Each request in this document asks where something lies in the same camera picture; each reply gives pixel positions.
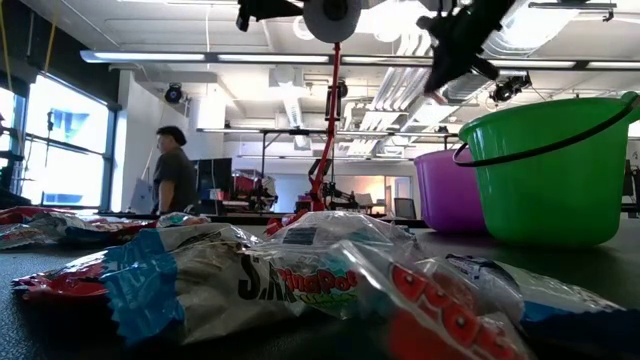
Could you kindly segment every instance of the desk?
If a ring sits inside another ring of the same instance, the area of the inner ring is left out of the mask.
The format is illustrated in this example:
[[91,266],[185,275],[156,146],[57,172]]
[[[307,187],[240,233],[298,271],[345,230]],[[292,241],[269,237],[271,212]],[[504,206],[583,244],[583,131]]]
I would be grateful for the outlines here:
[[[584,250],[536,250],[497,246],[491,239],[444,236],[416,230],[433,255],[484,256],[595,291],[626,307],[640,308],[640,220],[623,220],[610,242]],[[385,359],[374,336],[384,326],[374,320],[338,321],[322,314],[252,329],[182,348],[146,344],[124,351],[103,304],[73,306],[44,318],[37,307],[12,296],[9,281],[59,267],[99,249],[56,247],[0,252],[0,358],[119,359]]]

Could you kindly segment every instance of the green plastic bucket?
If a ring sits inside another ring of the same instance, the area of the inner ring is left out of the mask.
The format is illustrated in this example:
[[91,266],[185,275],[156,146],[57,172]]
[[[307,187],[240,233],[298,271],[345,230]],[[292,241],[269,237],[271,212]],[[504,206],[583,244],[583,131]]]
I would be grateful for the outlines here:
[[474,161],[459,163],[456,155],[454,161],[476,168],[489,232],[527,245],[611,239],[620,223],[628,126],[640,118],[638,106],[636,93],[548,101],[463,126],[459,136]]

